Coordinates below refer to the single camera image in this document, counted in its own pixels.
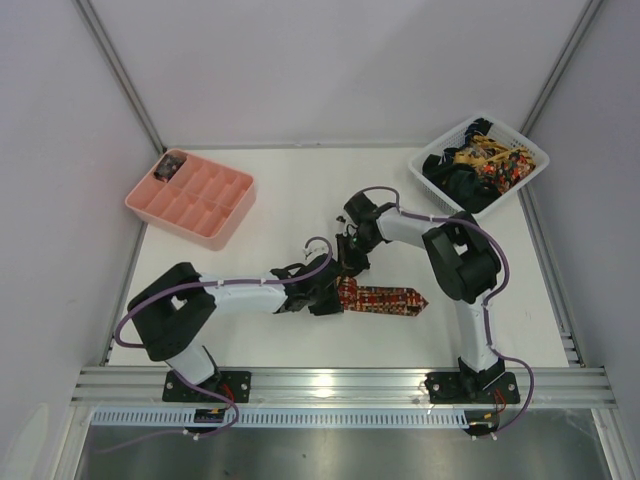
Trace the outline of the red multicolour patterned tie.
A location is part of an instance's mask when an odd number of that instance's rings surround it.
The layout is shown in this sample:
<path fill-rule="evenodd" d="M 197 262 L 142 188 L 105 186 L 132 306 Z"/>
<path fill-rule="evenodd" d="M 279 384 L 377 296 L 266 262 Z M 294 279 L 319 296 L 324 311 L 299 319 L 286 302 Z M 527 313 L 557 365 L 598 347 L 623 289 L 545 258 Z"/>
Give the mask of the red multicolour patterned tie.
<path fill-rule="evenodd" d="M 359 285 L 355 278 L 345 277 L 337 289 L 343 308 L 360 313 L 415 317 L 429 305 L 409 287 Z"/>

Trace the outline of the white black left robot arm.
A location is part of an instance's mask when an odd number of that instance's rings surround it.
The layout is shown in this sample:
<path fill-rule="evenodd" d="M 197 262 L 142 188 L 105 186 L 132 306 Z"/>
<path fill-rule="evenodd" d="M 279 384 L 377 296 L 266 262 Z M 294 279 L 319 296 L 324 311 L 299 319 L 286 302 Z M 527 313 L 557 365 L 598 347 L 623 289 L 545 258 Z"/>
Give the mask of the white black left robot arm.
<path fill-rule="evenodd" d="M 164 362 L 182 379 L 200 385 L 220 378 L 212 355 L 197 339 L 213 316 L 303 308 L 316 316 L 340 313 L 340 275 L 340 264 L 329 254 L 245 279 L 202 275 L 191 263 L 181 262 L 134 297 L 127 314 L 150 360 Z"/>

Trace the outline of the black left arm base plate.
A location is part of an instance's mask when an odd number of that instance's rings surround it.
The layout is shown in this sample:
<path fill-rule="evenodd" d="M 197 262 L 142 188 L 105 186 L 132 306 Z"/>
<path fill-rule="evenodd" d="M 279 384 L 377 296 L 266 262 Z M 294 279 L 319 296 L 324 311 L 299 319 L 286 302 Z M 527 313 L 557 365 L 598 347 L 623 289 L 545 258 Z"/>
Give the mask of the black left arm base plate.
<path fill-rule="evenodd" d="M 235 403 L 248 403 L 251 392 L 252 373 L 241 370 L 221 370 L 198 387 L 224 396 Z M 162 401 L 167 403 L 204 403 L 214 399 L 187 386 L 174 371 L 165 377 Z"/>

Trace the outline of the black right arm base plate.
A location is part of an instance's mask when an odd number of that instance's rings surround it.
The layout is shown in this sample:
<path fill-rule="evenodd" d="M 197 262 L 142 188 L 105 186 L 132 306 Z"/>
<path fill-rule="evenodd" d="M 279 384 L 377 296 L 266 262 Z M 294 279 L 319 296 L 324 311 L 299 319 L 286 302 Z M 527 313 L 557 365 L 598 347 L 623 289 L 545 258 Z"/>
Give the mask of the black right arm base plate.
<path fill-rule="evenodd" d="M 426 375 L 424 386 L 433 404 L 516 405 L 521 394 L 512 372 L 486 380 L 479 375 L 456 371 L 435 371 Z"/>

